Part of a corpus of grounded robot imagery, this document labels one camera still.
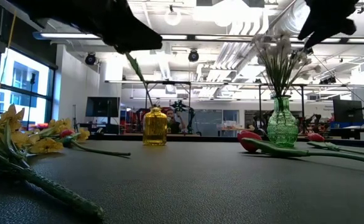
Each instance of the security camera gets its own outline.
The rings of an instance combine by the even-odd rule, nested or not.
[[[85,58],[85,63],[87,65],[94,65],[96,62],[96,56],[95,53],[88,53],[88,56]]]
[[[189,53],[189,62],[196,62],[199,57],[197,50],[192,49]]]

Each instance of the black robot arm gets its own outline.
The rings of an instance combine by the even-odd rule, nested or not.
[[[193,119],[195,116],[195,111],[193,108],[182,103],[182,100],[176,101],[171,107],[175,108],[177,112],[188,111],[189,113],[189,123],[187,125],[187,133],[193,134]]]

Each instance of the monitor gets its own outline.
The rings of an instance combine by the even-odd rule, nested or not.
[[[118,110],[119,97],[88,97],[86,103],[86,116],[90,117],[117,118]]]
[[[336,122],[362,122],[362,102],[355,100],[333,100]]]

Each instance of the daffodil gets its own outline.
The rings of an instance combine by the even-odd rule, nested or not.
[[[84,142],[85,140],[87,140],[89,138],[90,132],[89,131],[85,131],[85,130],[81,130],[80,134],[77,137],[77,141],[78,142]]]
[[[10,105],[7,112],[1,114],[0,124],[6,124],[9,122],[9,126],[11,131],[15,131],[21,128],[21,120],[24,117],[24,108],[20,110],[20,112],[16,113],[16,107]]]
[[[28,137],[28,143],[34,145],[35,143],[37,143],[37,141],[39,141],[39,138],[40,138],[39,134],[30,135]]]
[[[53,128],[53,134],[60,134],[64,130],[71,129],[71,121],[68,118],[58,121],[53,119],[49,122],[49,128]]]
[[[30,149],[29,152],[33,154],[59,152],[63,149],[63,144],[54,141],[51,138],[41,139],[36,142]]]
[[[12,133],[11,139],[18,148],[21,148],[23,145],[27,144],[28,135],[21,133],[20,131],[16,131]]]

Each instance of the desk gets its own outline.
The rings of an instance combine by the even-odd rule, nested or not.
[[[364,128],[331,128],[331,136],[340,136],[342,139],[360,139],[360,133],[364,133]]]
[[[278,159],[239,143],[88,141],[130,159],[64,149],[32,167],[105,211],[103,223],[364,223],[364,163]],[[297,142],[300,149],[308,148]],[[348,147],[361,150],[364,148]],[[89,223],[35,187],[0,184],[0,223]]]

